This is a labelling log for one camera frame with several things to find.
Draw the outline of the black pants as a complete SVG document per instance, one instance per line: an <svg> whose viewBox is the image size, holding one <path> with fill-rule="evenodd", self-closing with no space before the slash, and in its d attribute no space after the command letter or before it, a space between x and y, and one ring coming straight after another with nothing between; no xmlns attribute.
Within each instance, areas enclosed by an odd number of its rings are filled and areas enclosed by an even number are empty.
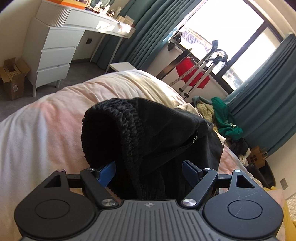
<svg viewBox="0 0 296 241"><path fill-rule="evenodd" d="M191 190L183 162L217 170L223 152L212 123L144 98L112 98L89 108L81 141L91 168L115 163L108 187L128 200L183 199Z"/></svg>

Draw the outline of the green garment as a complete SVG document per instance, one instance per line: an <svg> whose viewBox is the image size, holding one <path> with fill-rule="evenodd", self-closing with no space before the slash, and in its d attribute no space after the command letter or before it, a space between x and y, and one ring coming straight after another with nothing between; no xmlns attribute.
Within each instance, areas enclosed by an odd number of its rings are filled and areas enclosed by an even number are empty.
<svg viewBox="0 0 296 241"><path fill-rule="evenodd" d="M237 141L242 138L243 130L235 124L234 117L229 112L228 106L225 102L218 97L213 97L211 102L220 135L225 138L230 138L233 141Z"/></svg>

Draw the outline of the brown paper bag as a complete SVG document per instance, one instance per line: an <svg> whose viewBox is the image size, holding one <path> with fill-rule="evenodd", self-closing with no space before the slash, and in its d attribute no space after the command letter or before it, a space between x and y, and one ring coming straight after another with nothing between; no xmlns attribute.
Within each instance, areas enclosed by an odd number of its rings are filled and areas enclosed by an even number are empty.
<svg viewBox="0 0 296 241"><path fill-rule="evenodd" d="M255 165L256 168L261 168L265 166L265 161L267 157L268 153L265 148L260 149L259 146L256 146L251 149L251 153L247 157L247 161L249 164Z"/></svg>

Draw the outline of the pale yellow knit garment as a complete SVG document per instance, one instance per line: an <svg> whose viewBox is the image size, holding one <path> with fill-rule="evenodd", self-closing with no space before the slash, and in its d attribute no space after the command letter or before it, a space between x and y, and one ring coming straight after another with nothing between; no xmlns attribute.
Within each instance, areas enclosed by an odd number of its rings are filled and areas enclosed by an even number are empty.
<svg viewBox="0 0 296 241"><path fill-rule="evenodd" d="M215 113L212 105L199 101L197 103L197 110L209 122L215 121Z"/></svg>

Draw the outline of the pink tie-dye bed sheet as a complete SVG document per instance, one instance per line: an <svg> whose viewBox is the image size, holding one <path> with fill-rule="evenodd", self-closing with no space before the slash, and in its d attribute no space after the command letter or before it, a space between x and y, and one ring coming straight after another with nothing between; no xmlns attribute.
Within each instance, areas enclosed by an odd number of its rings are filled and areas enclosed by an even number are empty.
<svg viewBox="0 0 296 241"><path fill-rule="evenodd" d="M223 144L218 179L202 206L121 199L107 185L118 207L97 207L82 190L80 172L91 168L82 121L112 98L144 98L201 117L140 70L102 75L19 109L1 122L1 240L278 240L281 206L230 165Z"/></svg>

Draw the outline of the white quilted headboard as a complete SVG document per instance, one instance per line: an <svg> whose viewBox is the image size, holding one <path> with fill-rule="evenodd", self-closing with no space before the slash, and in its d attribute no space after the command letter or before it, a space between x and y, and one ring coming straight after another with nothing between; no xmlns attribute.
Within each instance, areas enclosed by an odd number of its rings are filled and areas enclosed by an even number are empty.
<svg viewBox="0 0 296 241"><path fill-rule="evenodd" d="M293 220L295 220L296 216L296 193L293 194L292 196L288 197L287 201L287 206L288 206L288 211Z"/></svg>

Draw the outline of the right teal curtain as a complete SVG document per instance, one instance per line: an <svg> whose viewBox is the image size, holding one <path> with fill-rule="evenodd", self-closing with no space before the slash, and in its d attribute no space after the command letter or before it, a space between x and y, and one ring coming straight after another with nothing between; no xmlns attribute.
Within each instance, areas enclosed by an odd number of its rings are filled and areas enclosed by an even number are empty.
<svg viewBox="0 0 296 241"><path fill-rule="evenodd" d="M251 147L282 147L295 134L295 34L224 102Z"/></svg>

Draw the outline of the teal curtain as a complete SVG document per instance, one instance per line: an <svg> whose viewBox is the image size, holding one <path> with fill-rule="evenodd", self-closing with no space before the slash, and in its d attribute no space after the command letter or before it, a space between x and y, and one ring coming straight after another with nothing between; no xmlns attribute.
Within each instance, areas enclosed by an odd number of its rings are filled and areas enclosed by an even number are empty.
<svg viewBox="0 0 296 241"><path fill-rule="evenodd" d="M295 134L295 34L224 102L251 147L282 147Z"/></svg>
<svg viewBox="0 0 296 241"><path fill-rule="evenodd" d="M124 39L113 62L129 62L147 70L165 46L177 25L200 1L129 1L119 13L134 20L135 32Z"/></svg>

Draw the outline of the red cloth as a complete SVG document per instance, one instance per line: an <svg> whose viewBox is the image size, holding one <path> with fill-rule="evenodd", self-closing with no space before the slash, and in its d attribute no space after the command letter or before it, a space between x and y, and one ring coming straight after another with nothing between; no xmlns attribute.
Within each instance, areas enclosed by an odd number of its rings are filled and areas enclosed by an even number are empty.
<svg viewBox="0 0 296 241"><path fill-rule="evenodd" d="M195 65L195 61L190 58L187 57L186 59L184 59L181 63L179 63L176 66L176 70L178 73L178 76L180 77L181 75L183 75L186 71L188 71L190 68L192 68ZM192 72L190 72L187 76L183 77L182 80L187 83L190 78L196 73L197 69L194 69ZM203 76L203 74L205 73L204 70L202 70L200 73L198 73L198 75L190 82L190 86L194 86ZM198 88L203 89L207 83L210 81L210 77L209 75L199 83L199 85L197 86Z"/></svg>

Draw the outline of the white bedside stool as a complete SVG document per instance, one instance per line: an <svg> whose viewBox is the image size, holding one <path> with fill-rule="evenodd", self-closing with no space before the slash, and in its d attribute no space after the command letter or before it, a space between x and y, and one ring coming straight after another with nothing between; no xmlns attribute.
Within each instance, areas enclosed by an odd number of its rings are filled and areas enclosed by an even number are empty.
<svg viewBox="0 0 296 241"><path fill-rule="evenodd" d="M128 62L111 63L107 67L105 73L121 72L121 71L126 71L126 70L133 70L133 69L136 69L136 68Z"/></svg>

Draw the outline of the black folded board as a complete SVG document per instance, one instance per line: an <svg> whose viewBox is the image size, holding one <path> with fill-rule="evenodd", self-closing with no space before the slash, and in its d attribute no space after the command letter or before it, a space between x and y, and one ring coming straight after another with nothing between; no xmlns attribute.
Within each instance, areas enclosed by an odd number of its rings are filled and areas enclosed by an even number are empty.
<svg viewBox="0 0 296 241"><path fill-rule="evenodd" d="M168 66L166 66L157 76L159 80L164 79L179 63L191 54L191 49L186 49L178 57L176 57Z"/></svg>

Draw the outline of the cardboard box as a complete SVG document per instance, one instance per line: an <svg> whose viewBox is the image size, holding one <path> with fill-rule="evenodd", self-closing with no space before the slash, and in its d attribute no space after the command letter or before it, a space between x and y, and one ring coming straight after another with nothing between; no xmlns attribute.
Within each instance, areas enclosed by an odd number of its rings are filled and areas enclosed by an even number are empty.
<svg viewBox="0 0 296 241"><path fill-rule="evenodd" d="M10 100L23 97L25 77L30 68L22 58L7 59L1 67L1 80L5 93Z"/></svg>

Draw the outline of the white dressing table with drawers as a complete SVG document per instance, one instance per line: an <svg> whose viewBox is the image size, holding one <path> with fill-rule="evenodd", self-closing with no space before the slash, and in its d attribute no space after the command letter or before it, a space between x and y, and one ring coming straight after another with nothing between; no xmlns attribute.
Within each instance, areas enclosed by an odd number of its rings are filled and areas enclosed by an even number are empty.
<svg viewBox="0 0 296 241"><path fill-rule="evenodd" d="M67 77L70 63L85 31L129 39L135 29L104 14L42 1L30 21L22 58L29 66L28 80L37 88Z"/></svg>

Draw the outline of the left teal curtain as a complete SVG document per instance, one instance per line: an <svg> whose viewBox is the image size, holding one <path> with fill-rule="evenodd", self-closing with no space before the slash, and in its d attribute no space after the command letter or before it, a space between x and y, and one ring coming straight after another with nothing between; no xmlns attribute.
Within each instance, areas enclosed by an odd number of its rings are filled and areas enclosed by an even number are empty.
<svg viewBox="0 0 296 241"><path fill-rule="evenodd" d="M134 20L135 32L124 39L113 62L129 62L147 70L165 46L177 25L200 1L129 1L119 13Z"/></svg>

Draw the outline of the orange box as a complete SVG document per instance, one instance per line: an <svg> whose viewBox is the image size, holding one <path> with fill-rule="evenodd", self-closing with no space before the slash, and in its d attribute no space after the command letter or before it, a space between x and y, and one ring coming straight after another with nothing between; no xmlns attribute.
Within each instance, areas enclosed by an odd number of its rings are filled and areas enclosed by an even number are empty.
<svg viewBox="0 0 296 241"><path fill-rule="evenodd" d="M52 3L59 4L62 6L68 6L76 9L85 9L86 8L86 3L82 3L80 1L75 1L75 0L48 0Z"/></svg>

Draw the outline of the wall socket plate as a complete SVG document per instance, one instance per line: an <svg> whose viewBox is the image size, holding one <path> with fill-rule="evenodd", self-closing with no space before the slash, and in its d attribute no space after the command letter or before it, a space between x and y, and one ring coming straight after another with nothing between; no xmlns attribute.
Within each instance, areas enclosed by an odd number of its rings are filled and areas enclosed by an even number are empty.
<svg viewBox="0 0 296 241"><path fill-rule="evenodd" d="M286 190L288 188L288 184L285 178L280 180L280 184L283 190Z"/></svg>

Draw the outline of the window with dark frame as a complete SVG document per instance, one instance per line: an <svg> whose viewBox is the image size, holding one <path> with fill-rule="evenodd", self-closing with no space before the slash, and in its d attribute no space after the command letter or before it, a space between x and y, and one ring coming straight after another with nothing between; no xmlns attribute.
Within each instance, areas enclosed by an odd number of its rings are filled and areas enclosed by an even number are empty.
<svg viewBox="0 0 296 241"><path fill-rule="evenodd" d="M242 85L279 46L283 37L253 1L201 1L178 27L169 46L191 49L199 62L218 40L228 55L210 73L227 93Z"/></svg>

